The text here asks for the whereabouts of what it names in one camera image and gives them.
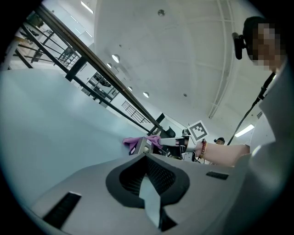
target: person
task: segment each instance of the person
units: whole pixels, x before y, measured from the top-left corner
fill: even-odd
[[[224,145],[225,139],[223,137],[218,138],[217,140],[214,140],[217,145]]]
[[[261,17],[250,17],[244,22],[243,36],[247,54],[255,65],[263,65],[276,75],[283,70],[287,62],[286,50],[278,25]],[[252,153],[259,145],[274,141],[275,136],[271,127],[262,115],[253,131],[250,144],[215,145],[198,142],[194,151],[196,157],[201,156],[214,164],[234,166],[240,156]]]

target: red bracelet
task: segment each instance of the red bracelet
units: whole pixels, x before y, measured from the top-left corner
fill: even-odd
[[[207,141],[205,139],[202,140],[202,150],[199,158],[203,158],[205,152],[206,152],[206,147],[207,147]]]

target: white ceiling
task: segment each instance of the white ceiling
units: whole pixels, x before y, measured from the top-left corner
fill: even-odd
[[[144,99],[147,91],[149,103],[184,126],[202,119],[229,139],[270,74],[245,52],[241,61],[234,57],[232,32],[241,34],[244,20],[258,14],[243,1],[99,0],[94,13],[98,57],[114,64],[118,54],[112,70],[123,72],[133,94]],[[241,128],[254,125],[259,112]]]

